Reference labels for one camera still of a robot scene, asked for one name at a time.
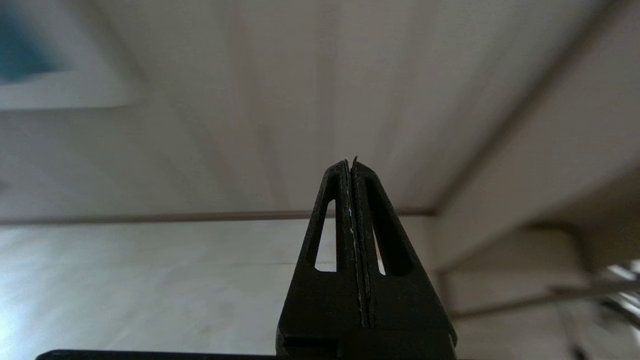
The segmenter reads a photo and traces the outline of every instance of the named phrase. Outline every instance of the white wall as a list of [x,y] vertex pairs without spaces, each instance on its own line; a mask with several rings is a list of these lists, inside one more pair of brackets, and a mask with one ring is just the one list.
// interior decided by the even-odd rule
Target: white wall
[[[550,286],[585,286],[572,239],[554,230],[513,233],[448,276],[452,308],[477,309],[549,294]],[[589,359],[637,359],[631,326],[602,317],[592,302],[561,304],[575,321],[575,338]],[[554,305],[454,321],[461,359],[572,359]]]
[[[431,219],[401,221],[430,261]],[[55,348],[274,354],[307,223],[2,227],[0,358]],[[327,220],[324,266],[335,261],[334,229]]]
[[639,163],[638,19],[640,2],[628,2],[444,209],[439,266]]

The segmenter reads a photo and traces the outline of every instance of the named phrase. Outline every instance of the wall trim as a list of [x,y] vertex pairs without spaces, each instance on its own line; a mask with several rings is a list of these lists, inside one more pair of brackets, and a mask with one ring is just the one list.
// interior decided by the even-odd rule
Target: wall trim
[[[428,209],[396,209],[398,216],[427,216],[434,214]],[[327,217],[335,217],[333,210],[327,211]],[[308,219],[311,211],[248,211],[235,213],[183,213],[156,215],[116,215],[103,217],[40,217],[1,219],[0,225],[71,225],[71,224],[126,224],[149,222],[203,222],[203,221],[244,221],[244,220],[292,220]]]

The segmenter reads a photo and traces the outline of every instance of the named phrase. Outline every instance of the white ceiling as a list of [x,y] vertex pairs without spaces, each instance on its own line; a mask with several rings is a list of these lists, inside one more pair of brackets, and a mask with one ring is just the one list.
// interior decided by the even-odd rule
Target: white ceiling
[[0,83],[0,111],[107,108],[130,104],[143,96],[141,79],[128,76],[131,71],[119,66],[123,61],[118,63],[114,56],[105,54],[103,39],[92,36],[95,32],[87,29],[88,19],[77,16],[77,7],[70,6],[68,0],[3,2],[8,4],[8,10],[3,11],[14,13],[19,24],[24,23],[28,36],[57,71],[20,83]]
[[358,159],[428,209],[598,1],[98,0],[149,96],[0,113],[0,218],[311,209]]

